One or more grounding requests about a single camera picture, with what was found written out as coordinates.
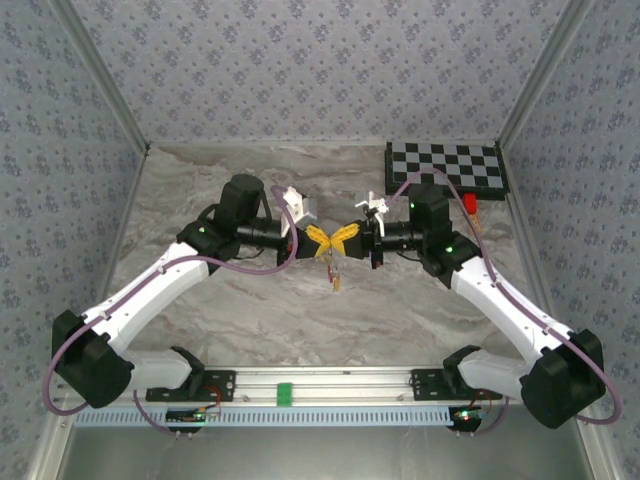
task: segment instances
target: green block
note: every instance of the green block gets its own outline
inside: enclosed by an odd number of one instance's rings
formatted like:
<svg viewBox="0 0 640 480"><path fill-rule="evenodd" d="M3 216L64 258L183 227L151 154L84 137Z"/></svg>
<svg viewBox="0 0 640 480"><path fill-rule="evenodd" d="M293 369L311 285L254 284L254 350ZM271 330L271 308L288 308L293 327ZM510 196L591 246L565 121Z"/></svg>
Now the green block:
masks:
<svg viewBox="0 0 640 480"><path fill-rule="evenodd" d="M293 383L279 383L277 399L279 407L290 407L293 404Z"/></svg>

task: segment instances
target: checkerboard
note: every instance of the checkerboard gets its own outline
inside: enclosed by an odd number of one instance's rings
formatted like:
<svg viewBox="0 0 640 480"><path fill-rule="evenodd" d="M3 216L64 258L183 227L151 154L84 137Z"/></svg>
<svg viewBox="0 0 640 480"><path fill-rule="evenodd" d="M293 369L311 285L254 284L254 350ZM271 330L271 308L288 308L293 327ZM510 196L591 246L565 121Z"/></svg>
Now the checkerboard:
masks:
<svg viewBox="0 0 640 480"><path fill-rule="evenodd" d="M413 172L425 166L433 166L446 173L460 194L474 193L481 200L504 200L509 192L502 154L497 145L388 142L385 152L386 194L395 193ZM423 173L413 183L442 185L444 194L451 197L444 181L434 177L432 173Z"/></svg>

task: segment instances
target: wall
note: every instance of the wall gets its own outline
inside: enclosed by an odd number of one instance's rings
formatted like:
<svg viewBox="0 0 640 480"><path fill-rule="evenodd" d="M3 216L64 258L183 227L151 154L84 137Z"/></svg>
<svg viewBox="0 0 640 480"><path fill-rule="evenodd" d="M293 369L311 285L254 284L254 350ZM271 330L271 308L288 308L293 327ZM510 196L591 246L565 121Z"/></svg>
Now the wall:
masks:
<svg viewBox="0 0 640 480"><path fill-rule="evenodd" d="M94 302L139 157L44 0L0 7L0 478L41 428L51 322Z"/></svg>
<svg viewBox="0 0 640 480"><path fill-rule="evenodd" d="M76 0L151 142L497 137L565 0Z"/></svg>
<svg viewBox="0 0 640 480"><path fill-rule="evenodd" d="M596 2L508 152L560 317L604 341L629 478L640 478L639 53L637 1Z"/></svg>

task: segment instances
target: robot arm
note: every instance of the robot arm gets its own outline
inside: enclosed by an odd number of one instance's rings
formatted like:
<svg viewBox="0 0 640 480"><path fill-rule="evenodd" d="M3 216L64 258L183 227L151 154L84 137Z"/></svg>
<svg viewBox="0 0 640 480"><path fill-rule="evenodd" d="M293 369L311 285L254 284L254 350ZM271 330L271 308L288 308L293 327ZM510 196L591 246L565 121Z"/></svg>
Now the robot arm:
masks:
<svg viewBox="0 0 640 480"><path fill-rule="evenodd" d="M548 329L564 335L602 368L598 338L588 330L575 333L549 317L498 273L496 281L546 328L532 323L496 288L478 246L453 230L449 202L439 187L410 187L408 222L385 223L382 230L380 205L369 201L364 212L367 220L346 225L331 237L336 250L354 258L368 256L374 269L384 264L385 252L416 251L427 273L478 307L522 355L522 360L514 360L465 347L444 361L452 390L487 389L521 399L549 428L559 427L604 395L604 383Z"/></svg>
<svg viewBox="0 0 640 480"><path fill-rule="evenodd" d="M283 199L296 226L296 258L320 255L330 243L311 223L316 219L314 203L291 187ZM261 202L266 218L257 216ZM66 311L54 320L52 352L83 325L104 319L66 350L56 372L94 408L108 405L127 389L198 388L204 367L189 352L178 347L165 352L131 351L131 341L162 309L219 268L205 257L227 262L237 257L241 245L248 245L276 250L281 265L290 253L291 234L288 222L286 229L282 225L271 218L263 183L249 175L235 175L225 185L220 203L187 225L135 280L80 316Z"/></svg>

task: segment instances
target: marble surface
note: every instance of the marble surface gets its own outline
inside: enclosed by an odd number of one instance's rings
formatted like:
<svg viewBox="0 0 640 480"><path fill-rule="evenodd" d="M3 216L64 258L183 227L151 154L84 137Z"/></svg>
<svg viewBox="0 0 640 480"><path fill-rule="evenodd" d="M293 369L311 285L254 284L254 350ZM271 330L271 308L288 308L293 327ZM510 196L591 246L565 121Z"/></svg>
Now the marble surface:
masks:
<svg viewBox="0 0 640 480"><path fill-rule="evenodd" d="M155 261L175 235L218 200L234 173L267 188L293 185L318 200L329 235L361 217L356 193L384 191L383 146L190 146L152 148L144 167L112 284L123 287ZM273 198L270 204L275 205ZM452 204L454 225L468 233ZM403 200L387 219L408 218ZM504 202L480 202L479 218L498 269L526 292ZM275 265L275 253L242 261ZM468 344L516 356L506 337L473 305L430 278L420 264L387 255L337 257L342 286L333 293L326 265L300 260L269 277L219 270L184 293L134 340L132 348L188 348L208 365L439 364Z"/></svg>

